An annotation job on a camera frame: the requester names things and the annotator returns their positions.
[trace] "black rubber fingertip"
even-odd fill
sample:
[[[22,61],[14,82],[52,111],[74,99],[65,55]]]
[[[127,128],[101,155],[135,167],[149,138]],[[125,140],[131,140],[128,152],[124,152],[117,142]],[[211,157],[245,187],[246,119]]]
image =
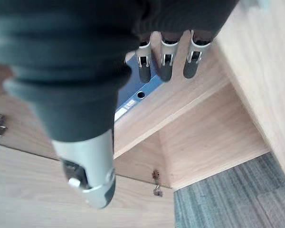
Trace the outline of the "black rubber fingertip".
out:
[[[172,77],[172,66],[169,64],[162,65],[159,77],[163,82],[169,82]]]
[[[142,83],[148,83],[151,80],[151,70],[150,67],[147,67],[146,65],[143,65],[142,67],[139,67],[139,78]]]
[[[184,77],[193,78],[196,74],[197,69],[198,69],[198,64],[196,64],[195,62],[188,63],[188,61],[186,60],[183,70]]]

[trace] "robotic hand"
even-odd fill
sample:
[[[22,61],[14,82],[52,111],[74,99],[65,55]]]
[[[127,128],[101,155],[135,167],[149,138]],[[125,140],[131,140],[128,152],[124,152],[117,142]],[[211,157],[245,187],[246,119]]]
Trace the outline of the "robotic hand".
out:
[[[193,30],[184,76],[193,77],[237,0],[0,0],[0,63],[13,96],[29,103],[59,155],[68,183],[106,207],[115,190],[114,113],[137,50],[150,80],[150,34],[162,34],[161,79],[169,81],[178,41]]]

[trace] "black sleeve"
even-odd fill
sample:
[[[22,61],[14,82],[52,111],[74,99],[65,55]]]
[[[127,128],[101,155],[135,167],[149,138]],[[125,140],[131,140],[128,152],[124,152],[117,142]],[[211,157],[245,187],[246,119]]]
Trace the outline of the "black sleeve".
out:
[[[76,142],[113,128],[125,54],[138,34],[216,33],[236,0],[0,0],[6,90],[29,102],[49,137]]]

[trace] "light wood surface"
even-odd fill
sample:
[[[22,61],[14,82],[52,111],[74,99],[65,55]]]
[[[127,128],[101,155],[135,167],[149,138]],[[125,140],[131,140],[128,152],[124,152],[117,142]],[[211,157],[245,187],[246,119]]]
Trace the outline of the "light wood surface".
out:
[[[285,0],[240,2],[217,37],[230,78],[285,173]]]
[[[175,190],[269,152],[231,84],[159,134]]]
[[[180,40],[171,81],[157,88],[115,124],[115,158],[202,103],[228,83],[224,69],[218,62],[220,53],[213,49],[205,55],[195,77],[191,80],[184,78],[182,71],[189,39],[187,31]],[[159,57],[158,33],[153,33],[152,48]]]
[[[57,159],[50,140],[25,103],[8,95],[1,95],[0,114],[6,116],[5,125],[8,127],[0,138],[0,144]]]
[[[170,187],[166,161],[158,132],[152,134],[132,149],[115,158],[116,173],[137,180],[153,183],[152,172],[158,170],[161,185]]]
[[[59,162],[0,146],[0,227],[172,228],[173,191],[117,177],[111,204],[96,210],[71,189]]]

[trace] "white label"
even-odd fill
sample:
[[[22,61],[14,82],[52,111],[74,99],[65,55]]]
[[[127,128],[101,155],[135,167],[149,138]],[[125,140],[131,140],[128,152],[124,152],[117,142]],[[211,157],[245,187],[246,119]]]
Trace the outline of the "white label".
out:
[[[114,121],[118,120],[123,114],[125,114],[127,112],[127,110],[125,108],[121,108],[119,109],[116,113],[115,113],[115,117],[114,117]]]
[[[135,103],[136,103],[136,101],[131,100],[126,105],[129,106],[129,108],[131,108]]]

